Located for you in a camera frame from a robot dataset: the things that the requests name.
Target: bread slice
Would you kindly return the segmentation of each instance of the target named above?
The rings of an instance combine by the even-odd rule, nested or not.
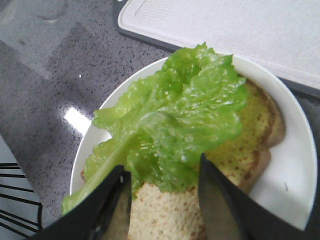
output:
[[[206,156],[237,186],[249,192],[271,160],[269,148],[280,143],[285,122],[271,96],[247,80],[246,107],[239,117],[243,131]],[[160,192],[145,183],[132,201],[128,240],[202,240],[206,231],[197,186],[185,192]]]

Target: black wire rack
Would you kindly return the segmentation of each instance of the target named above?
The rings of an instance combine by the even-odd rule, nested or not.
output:
[[[42,230],[43,205],[14,162],[0,163],[0,239],[29,238]]]

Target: gray countertop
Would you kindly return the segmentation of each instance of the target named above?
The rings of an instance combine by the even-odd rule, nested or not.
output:
[[[119,34],[112,1],[0,1],[0,134],[54,219],[69,193],[82,133],[65,118],[93,111],[168,51]],[[315,102],[299,97],[312,116]],[[319,121],[311,120],[316,129]],[[307,230],[320,239],[319,198]]]

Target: white plate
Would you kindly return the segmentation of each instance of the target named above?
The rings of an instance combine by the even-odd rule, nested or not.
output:
[[[100,108],[114,106],[132,81],[152,75],[161,69],[165,60],[158,60],[129,77]],[[233,64],[240,74],[256,81],[272,95],[279,104],[286,124],[285,139],[271,149],[272,161],[250,196],[278,217],[304,229],[312,210],[317,185],[316,147],[307,118],[293,94],[272,73],[236,55],[233,56]],[[75,156],[70,194],[84,185],[80,172],[93,146],[110,137],[105,130],[90,125]]]

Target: lettuce leaf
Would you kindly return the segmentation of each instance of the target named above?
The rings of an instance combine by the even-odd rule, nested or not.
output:
[[[132,173],[133,193],[143,183],[184,191],[198,180],[201,153],[236,138],[237,112],[246,105],[246,79],[205,44],[173,53],[161,70],[133,82],[114,107],[94,112],[93,124],[112,139],[93,149],[85,186],[65,197],[65,214],[88,196],[116,165]]]

